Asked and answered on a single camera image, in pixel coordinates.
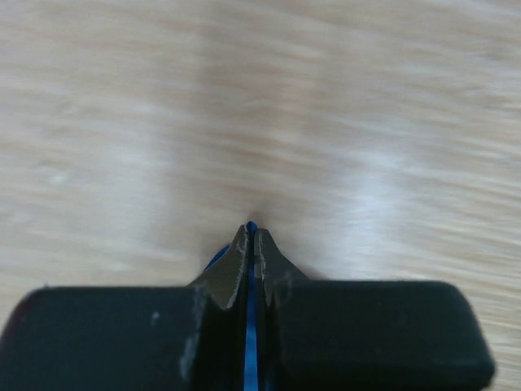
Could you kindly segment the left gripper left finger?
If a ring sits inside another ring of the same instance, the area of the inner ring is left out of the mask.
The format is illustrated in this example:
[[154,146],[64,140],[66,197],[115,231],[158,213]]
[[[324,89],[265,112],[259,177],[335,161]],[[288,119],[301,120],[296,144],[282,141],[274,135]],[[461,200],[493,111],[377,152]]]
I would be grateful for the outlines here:
[[198,390],[242,390],[247,324],[249,232],[243,224],[228,249],[191,284],[205,298],[195,359]]

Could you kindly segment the blue printed t-shirt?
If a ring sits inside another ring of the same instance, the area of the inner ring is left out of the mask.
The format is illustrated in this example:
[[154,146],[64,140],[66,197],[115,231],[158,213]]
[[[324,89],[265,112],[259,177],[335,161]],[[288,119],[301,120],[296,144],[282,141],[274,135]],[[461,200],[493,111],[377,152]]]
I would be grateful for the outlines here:
[[254,255],[255,239],[259,228],[254,221],[243,224],[238,233],[240,239],[233,245],[234,239],[225,247],[220,249],[213,259],[204,268],[207,274],[210,270],[215,270],[223,265],[226,254],[232,248],[242,257],[244,276],[247,276],[247,293],[245,305],[244,323],[244,351],[243,351],[243,390],[266,390],[265,385],[265,331],[264,320],[265,310],[261,307],[263,291],[261,279],[256,275],[256,256]]

